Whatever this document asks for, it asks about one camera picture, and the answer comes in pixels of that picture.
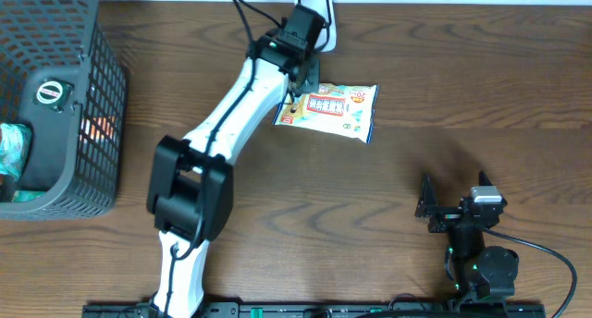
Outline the yellow wet wipes pack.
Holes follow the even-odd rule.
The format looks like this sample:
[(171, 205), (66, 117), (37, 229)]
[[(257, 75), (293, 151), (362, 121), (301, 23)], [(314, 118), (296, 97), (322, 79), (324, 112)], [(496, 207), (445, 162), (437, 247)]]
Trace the yellow wet wipes pack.
[(306, 128), (369, 143), (378, 85), (320, 83), (317, 92), (288, 96), (274, 117), (276, 126)]

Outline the orange small snack box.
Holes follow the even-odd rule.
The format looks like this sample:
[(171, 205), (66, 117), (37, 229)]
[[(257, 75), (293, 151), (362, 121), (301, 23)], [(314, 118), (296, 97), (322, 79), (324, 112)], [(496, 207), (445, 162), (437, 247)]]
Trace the orange small snack box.
[(80, 123), (79, 142), (86, 143), (88, 141), (106, 142), (112, 141), (115, 138), (115, 128), (112, 122), (115, 120), (113, 116), (91, 117), (83, 119)]

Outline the dark green round-label packet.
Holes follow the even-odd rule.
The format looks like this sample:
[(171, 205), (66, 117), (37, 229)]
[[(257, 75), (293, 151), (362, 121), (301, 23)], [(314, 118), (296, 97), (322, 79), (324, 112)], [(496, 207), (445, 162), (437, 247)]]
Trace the dark green round-label packet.
[(54, 112), (64, 111), (68, 98), (74, 92), (74, 85), (60, 79), (46, 79), (32, 97), (35, 104)]

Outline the teal snack packet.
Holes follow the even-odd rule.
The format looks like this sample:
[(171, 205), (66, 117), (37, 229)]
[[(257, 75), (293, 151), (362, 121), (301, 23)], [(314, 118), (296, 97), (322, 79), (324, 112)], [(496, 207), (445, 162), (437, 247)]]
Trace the teal snack packet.
[(31, 146), (31, 130), (21, 124), (1, 124), (1, 174), (18, 180)]

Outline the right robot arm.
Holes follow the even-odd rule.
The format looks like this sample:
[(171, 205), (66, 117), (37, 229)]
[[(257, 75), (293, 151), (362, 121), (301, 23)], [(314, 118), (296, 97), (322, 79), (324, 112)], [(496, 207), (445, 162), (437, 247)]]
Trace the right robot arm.
[(445, 270), (457, 287), (457, 294), (446, 301), (447, 310), (461, 312), (470, 305), (486, 304), (504, 307), (505, 300), (515, 293), (517, 253), (486, 246), (484, 241), (484, 232), (499, 223), (506, 205), (483, 171), (478, 174), (478, 184), (456, 207), (440, 205), (430, 177), (423, 178), (414, 215), (429, 220), (430, 233), (447, 235)]

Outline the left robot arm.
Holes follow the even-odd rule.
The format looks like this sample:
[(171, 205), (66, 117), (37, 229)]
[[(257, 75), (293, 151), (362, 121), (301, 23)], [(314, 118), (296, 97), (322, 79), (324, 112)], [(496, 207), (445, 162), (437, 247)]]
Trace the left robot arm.
[(318, 53), (328, 44), (331, 16), (298, 4), (278, 28), (250, 39), (240, 74), (213, 112), (178, 140), (165, 136), (154, 152), (147, 209), (162, 246), (152, 317), (192, 317), (204, 300), (210, 244), (234, 204), (234, 166), (265, 115), (292, 92), (318, 83)]

